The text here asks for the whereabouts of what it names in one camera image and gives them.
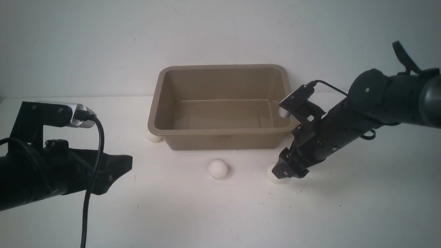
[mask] white ball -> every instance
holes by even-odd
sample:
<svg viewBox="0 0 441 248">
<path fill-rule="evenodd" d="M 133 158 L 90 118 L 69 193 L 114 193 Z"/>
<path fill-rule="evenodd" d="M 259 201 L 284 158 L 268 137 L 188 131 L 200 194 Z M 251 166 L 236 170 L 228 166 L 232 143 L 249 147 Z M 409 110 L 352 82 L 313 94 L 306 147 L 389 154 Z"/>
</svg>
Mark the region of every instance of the white ball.
<svg viewBox="0 0 441 248">
<path fill-rule="evenodd" d="M 266 177 L 273 183 L 275 184 L 284 184 L 288 182 L 288 178 L 283 178 L 283 179 L 278 179 L 272 172 L 274 166 L 276 166 L 276 164 L 272 164 L 268 167 L 268 169 L 266 169 Z"/>
<path fill-rule="evenodd" d="M 158 143 L 162 139 L 162 137 L 156 136 L 149 132 L 148 129 L 146 129 L 146 138 L 153 143 Z"/>
<path fill-rule="evenodd" d="M 216 179 L 222 178 L 228 173 L 228 165 L 222 159 L 215 159 L 208 165 L 208 172 Z"/>
</svg>

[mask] power cord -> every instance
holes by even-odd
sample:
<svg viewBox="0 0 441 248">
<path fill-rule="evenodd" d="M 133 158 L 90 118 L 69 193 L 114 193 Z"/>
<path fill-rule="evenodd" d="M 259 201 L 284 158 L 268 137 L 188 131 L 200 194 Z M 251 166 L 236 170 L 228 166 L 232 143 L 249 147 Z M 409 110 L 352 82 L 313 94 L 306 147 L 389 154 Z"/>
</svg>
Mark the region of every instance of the power cord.
<svg viewBox="0 0 441 248">
<path fill-rule="evenodd" d="M 104 128 L 100 122 L 100 120 L 95 116 L 90 114 L 88 111 L 85 110 L 77 110 L 75 111 L 74 118 L 82 121 L 91 120 L 95 122 L 98 128 L 98 134 L 99 134 L 99 144 L 98 144 L 98 155 L 97 159 L 95 161 L 95 165 L 93 166 L 92 176 L 90 177 L 89 181 L 87 182 L 87 188 L 86 188 L 86 195 L 84 196 L 84 203 L 83 203 L 83 213 L 82 213 L 82 229 L 81 229 L 81 245 L 80 248 L 86 247 L 86 239 L 87 239 L 87 216 L 89 213 L 89 201 L 90 201 L 90 195 L 92 194 L 93 184 L 95 183 L 95 180 L 97 178 L 98 169 L 101 164 L 101 159 L 103 157 L 104 152 Z"/>
<path fill-rule="evenodd" d="M 330 84 L 330 83 L 327 83 L 327 82 L 325 82 L 325 81 L 321 81 L 321 80 L 314 80 L 313 82 L 315 82 L 315 84 L 317 84 L 317 83 L 322 83 L 322 84 L 328 86 L 329 88 L 331 88 L 331 89 L 333 89 L 333 90 L 336 90 L 336 91 L 340 92 L 341 94 L 343 94 L 343 95 L 345 95 L 345 96 L 348 96 L 348 94 L 347 94 L 346 92 L 340 90 L 339 88 L 333 86 L 333 85 Z"/>
</svg>

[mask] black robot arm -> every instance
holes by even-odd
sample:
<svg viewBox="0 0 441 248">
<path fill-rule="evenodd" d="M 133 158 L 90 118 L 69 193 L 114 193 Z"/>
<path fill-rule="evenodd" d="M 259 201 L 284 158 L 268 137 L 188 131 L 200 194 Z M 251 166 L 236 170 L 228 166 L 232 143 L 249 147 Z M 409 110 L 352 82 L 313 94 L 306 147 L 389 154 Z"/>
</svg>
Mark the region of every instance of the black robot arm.
<svg viewBox="0 0 441 248">
<path fill-rule="evenodd" d="M 8 153 L 0 157 L 0 211 L 57 195 L 86 190 L 97 150 L 71 149 L 66 140 L 47 140 L 43 126 L 90 128 L 93 123 L 75 118 L 90 109 L 81 104 L 23 102 L 9 138 Z M 132 169 L 132 157 L 103 153 L 92 194 L 102 195 Z"/>
<path fill-rule="evenodd" d="M 376 69 L 365 71 L 353 82 L 347 97 L 326 115 L 308 101 L 319 80 L 301 86 L 280 103 L 301 124 L 292 132 L 290 149 L 280 153 L 272 170 L 277 178 L 302 178 L 309 172 L 308 167 L 355 139 L 375 138 L 374 129 L 384 125 L 408 123 L 441 128 L 439 69 L 422 71 L 398 41 L 393 47 L 406 71 L 390 77 Z"/>
</svg>

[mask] black cable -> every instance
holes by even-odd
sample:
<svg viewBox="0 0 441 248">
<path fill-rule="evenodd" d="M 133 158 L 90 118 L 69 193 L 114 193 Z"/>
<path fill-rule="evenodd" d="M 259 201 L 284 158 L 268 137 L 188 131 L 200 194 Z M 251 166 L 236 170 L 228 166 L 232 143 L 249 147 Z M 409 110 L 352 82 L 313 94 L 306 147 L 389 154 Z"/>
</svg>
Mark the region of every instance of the black cable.
<svg viewBox="0 0 441 248">
<path fill-rule="evenodd" d="M 104 152 L 104 129 L 101 125 L 100 120 L 94 115 L 90 117 L 90 120 L 95 122 L 98 128 L 98 133 L 100 136 L 100 142 L 98 144 L 98 155 L 97 160 L 95 161 L 95 165 L 93 166 L 92 175 L 87 183 L 86 195 L 84 196 L 84 204 L 83 204 L 83 214 L 82 214 L 82 230 L 81 230 L 81 246 L 80 248 L 86 247 L 86 238 L 87 238 L 87 215 L 89 212 L 89 201 L 90 194 L 92 193 L 93 184 L 95 183 L 95 179 L 97 178 L 98 168 L 101 164 L 101 159 L 103 157 Z"/>
<path fill-rule="evenodd" d="M 321 80 L 315 80 L 314 82 L 323 83 L 324 85 L 328 86 L 329 88 L 332 88 L 332 89 L 334 89 L 334 90 L 340 92 L 341 94 L 343 94 L 343 95 L 345 95 L 345 96 L 348 96 L 348 94 L 347 94 L 346 92 L 340 90 L 340 89 L 337 88 L 337 87 L 332 86 L 330 83 L 327 83 L 327 82 L 325 82 L 325 81 L 321 81 Z"/>
<path fill-rule="evenodd" d="M 58 188 L 54 183 L 54 177 L 51 171 L 48 169 L 46 160 L 35 150 L 35 148 L 21 139 L 16 139 L 12 137 L 1 139 L 0 146 L 11 142 L 17 144 L 20 148 L 22 148 L 25 154 L 21 153 L 21 155 L 24 156 L 28 160 L 28 162 L 30 162 L 41 172 L 41 178 L 43 179 L 45 186 L 49 190 L 49 192 L 51 194 L 57 192 Z"/>
</svg>

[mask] cable connector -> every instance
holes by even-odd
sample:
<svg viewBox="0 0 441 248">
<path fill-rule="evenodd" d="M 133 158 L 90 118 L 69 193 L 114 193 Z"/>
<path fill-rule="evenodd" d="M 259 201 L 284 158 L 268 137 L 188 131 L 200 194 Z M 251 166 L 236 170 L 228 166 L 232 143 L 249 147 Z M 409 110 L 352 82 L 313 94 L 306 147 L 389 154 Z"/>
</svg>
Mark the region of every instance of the cable connector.
<svg viewBox="0 0 441 248">
<path fill-rule="evenodd" d="M 92 116 L 95 116 L 94 114 L 91 114 L 89 111 L 87 110 L 76 110 L 74 113 L 74 118 L 77 120 L 81 120 L 81 121 L 87 121 L 92 119 Z"/>
</svg>

